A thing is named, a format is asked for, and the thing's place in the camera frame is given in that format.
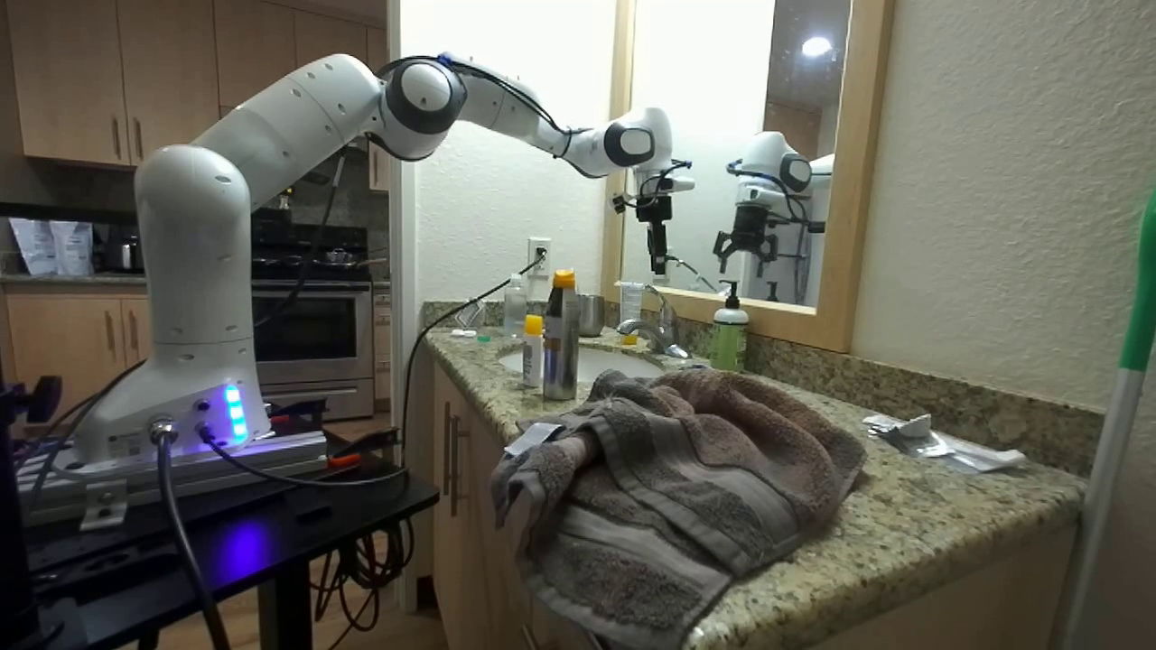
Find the soap dispenser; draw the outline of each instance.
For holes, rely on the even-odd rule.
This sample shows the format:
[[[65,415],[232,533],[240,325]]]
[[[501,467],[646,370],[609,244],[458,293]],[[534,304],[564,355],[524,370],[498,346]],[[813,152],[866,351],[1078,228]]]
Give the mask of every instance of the soap dispenser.
[[[741,370],[749,358],[749,309],[737,298],[737,282],[731,282],[723,308],[714,309],[705,358],[714,367]]]

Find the wall outlet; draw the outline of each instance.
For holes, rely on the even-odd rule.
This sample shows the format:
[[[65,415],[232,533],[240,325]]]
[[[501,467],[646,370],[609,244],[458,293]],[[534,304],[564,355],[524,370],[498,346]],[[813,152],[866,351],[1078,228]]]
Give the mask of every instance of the wall outlet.
[[[541,261],[533,278],[547,278],[548,274],[548,237],[547,235],[533,235],[528,237],[528,264]]]

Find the green object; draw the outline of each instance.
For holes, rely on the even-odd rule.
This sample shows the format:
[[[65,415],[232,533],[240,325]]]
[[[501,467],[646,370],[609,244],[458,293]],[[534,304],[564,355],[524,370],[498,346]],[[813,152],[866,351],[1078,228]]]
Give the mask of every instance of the green object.
[[[749,309],[737,298],[737,282],[731,282],[714,325],[705,343],[705,358],[714,367],[745,370],[749,367]]]
[[[1156,332],[1156,192],[1143,216],[1137,282],[1134,282],[1134,304],[1130,304],[1119,367],[1134,367],[1134,370],[1150,367],[1153,332]]]

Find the bottle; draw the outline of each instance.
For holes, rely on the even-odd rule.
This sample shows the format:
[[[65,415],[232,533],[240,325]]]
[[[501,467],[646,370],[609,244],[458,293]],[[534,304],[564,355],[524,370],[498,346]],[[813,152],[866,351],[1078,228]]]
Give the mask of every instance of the bottle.
[[[577,304],[574,270],[562,267],[548,282],[541,338],[541,397],[574,399],[577,392]]]
[[[723,308],[714,309],[705,358],[714,367],[741,370],[749,358],[749,309],[737,298],[737,282],[731,282]]]
[[[522,338],[528,317],[528,278],[511,274],[506,293],[501,293],[501,337]]]
[[[528,313],[522,325],[522,386],[540,391],[541,379],[541,313]]]

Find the sink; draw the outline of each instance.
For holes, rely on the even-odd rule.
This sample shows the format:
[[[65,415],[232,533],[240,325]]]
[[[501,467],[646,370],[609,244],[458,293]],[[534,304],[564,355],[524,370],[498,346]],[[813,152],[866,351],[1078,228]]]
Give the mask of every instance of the sink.
[[[522,370],[522,351],[506,351],[498,359],[506,370]],[[613,351],[613,346],[577,346],[577,382],[594,382],[598,374],[604,374],[611,367],[623,374],[639,374],[639,379],[663,374],[657,358],[643,358],[643,355],[628,355],[628,351]]]

